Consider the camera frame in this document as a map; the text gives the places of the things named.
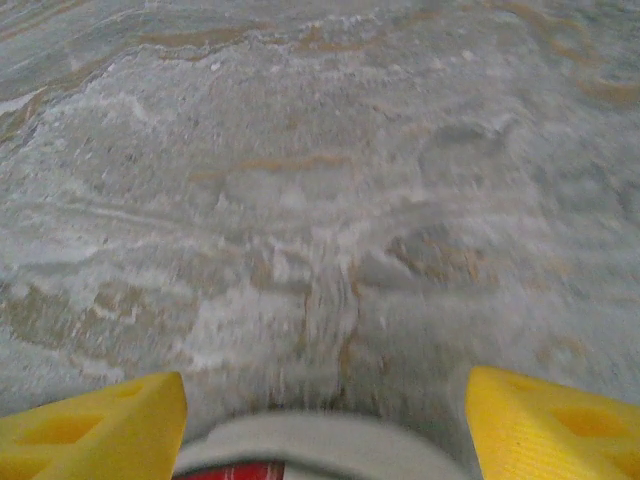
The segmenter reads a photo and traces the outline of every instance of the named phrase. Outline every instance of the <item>red fabric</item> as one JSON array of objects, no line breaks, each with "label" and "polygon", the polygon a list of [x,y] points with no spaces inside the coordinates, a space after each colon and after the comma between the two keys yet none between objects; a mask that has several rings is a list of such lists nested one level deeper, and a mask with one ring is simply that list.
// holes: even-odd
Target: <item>red fabric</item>
[{"label": "red fabric", "polygon": [[173,477],[174,480],[282,480],[281,463],[248,463]]}]

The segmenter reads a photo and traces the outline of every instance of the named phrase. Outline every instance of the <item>hole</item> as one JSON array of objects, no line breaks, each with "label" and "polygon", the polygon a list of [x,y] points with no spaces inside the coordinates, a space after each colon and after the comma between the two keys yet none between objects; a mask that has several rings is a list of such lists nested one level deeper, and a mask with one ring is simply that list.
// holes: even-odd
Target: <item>hole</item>
[{"label": "hole", "polygon": [[606,456],[618,470],[633,480],[640,480],[640,453],[628,452]]},{"label": "hole", "polygon": [[127,385],[126,387],[119,388],[117,392],[115,392],[116,398],[129,398],[133,397],[140,393],[144,386],[143,385]]},{"label": "hole", "polygon": [[66,445],[76,443],[104,417],[74,415],[50,418],[28,431],[18,443],[21,445]]},{"label": "hole", "polygon": [[571,407],[551,413],[579,437],[624,437],[629,434],[622,421],[605,410]]},{"label": "hole", "polygon": [[515,388],[516,390],[519,390],[521,392],[531,392],[533,390],[536,390],[536,387],[531,385],[530,383],[524,381],[524,380],[509,380],[509,385],[511,385],[513,388]]},{"label": "hole", "polygon": [[0,455],[0,478],[2,480],[30,480],[49,464],[40,458],[22,458]]}]

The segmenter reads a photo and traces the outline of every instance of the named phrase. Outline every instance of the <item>yellow plastic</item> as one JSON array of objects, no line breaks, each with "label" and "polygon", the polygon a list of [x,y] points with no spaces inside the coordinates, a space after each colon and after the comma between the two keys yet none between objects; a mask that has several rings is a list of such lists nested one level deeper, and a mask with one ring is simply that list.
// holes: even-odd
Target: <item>yellow plastic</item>
[{"label": "yellow plastic", "polygon": [[0,480],[170,479],[186,418],[179,373],[0,418]]},{"label": "yellow plastic", "polygon": [[639,480],[640,408],[490,367],[467,421],[485,480]]}]

